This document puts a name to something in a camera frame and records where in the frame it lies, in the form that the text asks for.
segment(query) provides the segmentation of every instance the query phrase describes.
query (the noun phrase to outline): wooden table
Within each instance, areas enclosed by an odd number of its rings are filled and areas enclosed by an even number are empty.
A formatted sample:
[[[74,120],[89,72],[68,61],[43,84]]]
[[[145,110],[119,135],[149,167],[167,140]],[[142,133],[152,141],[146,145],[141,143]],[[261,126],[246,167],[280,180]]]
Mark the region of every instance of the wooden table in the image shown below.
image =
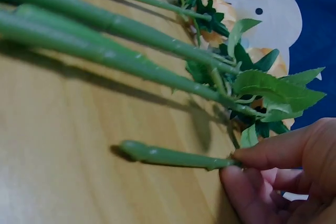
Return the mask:
[[[86,1],[191,42],[171,12]],[[182,60],[116,40],[189,77]],[[212,103],[3,41],[0,91],[0,223],[238,223],[218,171],[128,162],[113,147],[133,139],[226,157],[233,145]]]

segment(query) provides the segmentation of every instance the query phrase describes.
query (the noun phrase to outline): finger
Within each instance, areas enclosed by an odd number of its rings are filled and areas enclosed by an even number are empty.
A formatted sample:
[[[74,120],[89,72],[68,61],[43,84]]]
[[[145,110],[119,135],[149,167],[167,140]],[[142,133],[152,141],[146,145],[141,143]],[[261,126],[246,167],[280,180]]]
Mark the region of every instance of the finger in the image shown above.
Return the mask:
[[[336,220],[336,200],[320,213],[311,224],[335,224]]]
[[[297,168],[307,141],[307,128],[265,139],[252,148],[238,149],[234,157],[259,170]]]
[[[336,119],[322,119],[311,126],[239,149],[234,157],[259,170],[303,166],[307,175],[336,194]]]
[[[274,190],[287,191],[294,194],[308,194],[312,181],[303,170],[272,169],[261,172]]]
[[[280,193],[277,193],[276,191],[272,191],[269,196],[271,197],[278,211],[287,210],[291,203],[290,200],[285,199]]]
[[[241,169],[228,167],[222,170],[221,181],[243,223],[280,223],[276,214],[258,197],[246,174]]]
[[[310,199],[301,204],[291,215],[290,223],[310,223],[321,207],[321,201]]]
[[[293,200],[288,206],[288,211],[289,212],[294,212],[296,209],[298,209],[305,202],[306,202],[306,200],[302,200],[302,199]]]
[[[287,223],[289,217],[291,216],[291,213],[289,211],[286,210],[281,210],[278,212],[278,215],[280,217],[280,219],[282,220],[281,223]]]
[[[250,181],[251,185],[253,186],[256,194],[258,197],[272,209],[273,211],[277,212],[278,208],[276,204],[273,202],[271,198],[271,193],[273,191],[272,186],[270,183],[264,180],[261,172],[254,168],[249,168],[244,171],[246,177]]]

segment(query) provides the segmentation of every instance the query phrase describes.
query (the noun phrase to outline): black dot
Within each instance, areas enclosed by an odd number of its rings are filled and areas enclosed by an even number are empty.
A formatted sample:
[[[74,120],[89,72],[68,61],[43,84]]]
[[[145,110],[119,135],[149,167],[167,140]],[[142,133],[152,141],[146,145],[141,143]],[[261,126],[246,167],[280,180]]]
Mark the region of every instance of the black dot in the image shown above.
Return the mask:
[[[256,14],[257,14],[257,15],[261,15],[263,12],[264,12],[264,11],[263,11],[263,9],[261,9],[261,8],[257,8],[257,9],[256,9]]]

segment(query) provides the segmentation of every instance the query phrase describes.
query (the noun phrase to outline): artificial rose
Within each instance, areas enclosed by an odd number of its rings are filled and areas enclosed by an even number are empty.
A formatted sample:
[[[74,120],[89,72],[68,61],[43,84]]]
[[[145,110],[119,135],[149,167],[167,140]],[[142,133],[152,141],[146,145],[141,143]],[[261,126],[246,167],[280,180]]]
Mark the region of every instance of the artificial rose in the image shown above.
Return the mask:
[[[209,0],[202,0],[203,5],[206,6],[208,1]],[[224,0],[213,0],[213,8],[216,9],[216,12],[218,13],[224,13],[224,19],[221,23],[224,24],[229,31],[231,31],[237,21],[236,11],[232,5],[228,4]],[[205,30],[201,30],[201,35],[212,47],[218,47],[224,40],[227,39],[214,31],[209,33]]]

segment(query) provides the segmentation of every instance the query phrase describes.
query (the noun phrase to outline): blue fabric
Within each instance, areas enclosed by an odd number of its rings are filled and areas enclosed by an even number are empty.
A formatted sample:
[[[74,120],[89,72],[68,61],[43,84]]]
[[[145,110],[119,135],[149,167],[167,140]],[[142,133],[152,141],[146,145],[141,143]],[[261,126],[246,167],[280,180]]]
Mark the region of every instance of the blue fabric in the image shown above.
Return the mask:
[[[290,48],[290,74],[326,67],[322,81],[308,88],[328,95],[297,118],[292,129],[307,126],[319,118],[335,117],[336,106],[336,0],[296,0],[303,20],[302,33]]]

